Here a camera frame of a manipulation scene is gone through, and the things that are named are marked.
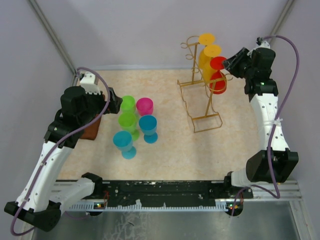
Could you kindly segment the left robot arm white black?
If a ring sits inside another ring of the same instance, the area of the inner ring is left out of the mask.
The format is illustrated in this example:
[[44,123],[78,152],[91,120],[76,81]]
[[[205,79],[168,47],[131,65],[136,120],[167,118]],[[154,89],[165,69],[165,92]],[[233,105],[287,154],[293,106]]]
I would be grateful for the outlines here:
[[81,86],[67,88],[60,97],[61,108],[48,126],[39,160],[26,187],[17,200],[6,203],[4,211],[15,220],[49,232],[69,207],[83,198],[101,197],[103,180],[89,172],[60,193],[52,194],[52,188],[88,124],[100,120],[101,115],[117,114],[121,103],[122,98],[111,87],[106,95],[87,93]]

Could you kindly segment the green wine glass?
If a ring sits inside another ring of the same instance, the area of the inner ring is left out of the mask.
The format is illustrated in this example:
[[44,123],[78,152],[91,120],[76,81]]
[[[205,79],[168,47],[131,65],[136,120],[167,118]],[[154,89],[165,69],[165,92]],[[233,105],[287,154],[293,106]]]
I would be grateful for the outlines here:
[[133,141],[136,141],[140,137],[137,129],[137,117],[134,113],[123,112],[118,118],[118,124],[124,131],[131,134]]
[[134,113],[136,111],[136,101],[131,95],[125,95],[122,97],[122,103],[120,105],[120,110],[124,113],[130,112]]

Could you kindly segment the blue wine glass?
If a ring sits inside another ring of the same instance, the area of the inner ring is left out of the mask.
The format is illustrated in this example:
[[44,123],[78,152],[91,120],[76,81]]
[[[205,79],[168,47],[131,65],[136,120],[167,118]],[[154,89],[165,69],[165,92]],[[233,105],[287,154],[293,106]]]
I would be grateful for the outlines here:
[[133,137],[128,131],[119,131],[113,136],[113,144],[121,151],[123,158],[130,160],[133,159],[137,150],[133,146]]
[[157,119],[153,115],[144,115],[139,119],[138,124],[144,134],[144,141],[148,144],[154,144],[158,140]]

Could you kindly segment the pink wine glass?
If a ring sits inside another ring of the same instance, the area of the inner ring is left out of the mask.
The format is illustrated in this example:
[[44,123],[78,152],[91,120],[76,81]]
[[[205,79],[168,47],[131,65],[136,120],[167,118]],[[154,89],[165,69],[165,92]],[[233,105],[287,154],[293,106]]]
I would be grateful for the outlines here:
[[136,102],[136,109],[140,116],[152,115],[154,111],[154,103],[150,98],[143,97]]

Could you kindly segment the red wine glass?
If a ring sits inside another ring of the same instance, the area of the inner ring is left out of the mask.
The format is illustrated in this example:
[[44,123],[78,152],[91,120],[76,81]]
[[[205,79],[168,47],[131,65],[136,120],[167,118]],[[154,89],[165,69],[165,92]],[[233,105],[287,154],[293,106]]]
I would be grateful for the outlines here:
[[210,61],[210,67],[214,70],[214,73],[210,77],[209,88],[215,95],[223,94],[227,90],[227,79],[221,72],[224,69],[224,60],[226,60],[224,56],[217,56]]

